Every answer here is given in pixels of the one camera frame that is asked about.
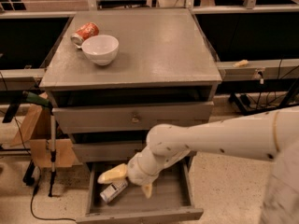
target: open drawer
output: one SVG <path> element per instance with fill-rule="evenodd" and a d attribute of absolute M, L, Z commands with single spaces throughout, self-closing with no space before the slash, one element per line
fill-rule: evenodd
<path fill-rule="evenodd" d="M 77 223 L 158 224 L 196 220 L 203 214 L 202 209 L 194 208 L 185 161 L 160 173 L 153 183 L 150 199 L 144 196 L 139 186 L 129 183 L 121 194 L 106 204 L 101 199 L 100 192 L 107 185 L 98 184 L 97 178 L 114 165 L 109 162 L 93 163 L 87 215 L 78 218 Z"/>

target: gray tabletop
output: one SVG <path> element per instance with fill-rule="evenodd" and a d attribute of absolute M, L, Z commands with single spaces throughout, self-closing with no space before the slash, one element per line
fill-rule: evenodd
<path fill-rule="evenodd" d="M 89 21 L 120 42 L 117 58 L 107 66 L 89 61 L 70 40 Z M 188 9 L 136 8 L 78 12 L 40 87 L 67 91 L 215 82 L 221 76 Z"/>

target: bowl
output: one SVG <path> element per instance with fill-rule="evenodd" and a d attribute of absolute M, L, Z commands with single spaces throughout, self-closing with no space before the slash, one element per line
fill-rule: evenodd
<path fill-rule="evenodd" d="M 93 63 L 107 65 L 118 54 L 119 41 L 112 35 L 95 35 L 85 40 L 81 48 Z"/>

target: cabinet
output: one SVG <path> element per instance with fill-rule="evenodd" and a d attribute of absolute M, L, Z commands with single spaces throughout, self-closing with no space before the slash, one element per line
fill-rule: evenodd
<path fill-rule="evenodd" d="M 119 54 L 105 67 L 87 60 L 82 50 L 71 43 L 71 34 L 89 21 L 99 26 L 100 34 L 119 39 Z M 159 123 L 190 126 L 207 122 L 220 82 L 216 64 L 188 9 L 126 9 L 78 12 L 40 86 L 53 103 L 60 127 L 74 143 L 78 159 L 91 167 L 90 200 L 94 201 L 98 198 L 94 179 L 103 167 L 128 162 L 146 145 L 151 127 Z M 173 180 L 170 185 L 174 192 L 178 196 L 188 193 L 182 200 L 177 199 L 175 206 L 167 207 L 175 197 L 171 194 L 163 206 L 158 207 L 153 198 L 139 209 L 126 207 L 129 209 L 116 215 L 115 208 L 125 207 L 121 200 L 113 203 L 114 207 L 98 203 L 92 211 L 91 201 L 87 216 L 79 218 L 78 223 L 198 219 L 202 210 L 193 207 L 186 186 L 188 175 L 180 178 L 181 168 L 186 171 L 188 164 L 176 165 L 175 172 L 166 171 L 173 175 L 165 180 Z M 163 176 L 158 180 L 162 189 L 165 180 Z M 132 199 L 123 195 L 123 199 Z M 148 213 L 141 215 L 141 210 Z"/>

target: drawer handle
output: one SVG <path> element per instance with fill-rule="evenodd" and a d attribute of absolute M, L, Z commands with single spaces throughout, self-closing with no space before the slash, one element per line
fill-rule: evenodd
<path fill-rule="evenodd" d="M 132 123 L 140 122 L 140 117 L 137 114 L 133 114 Z"/>

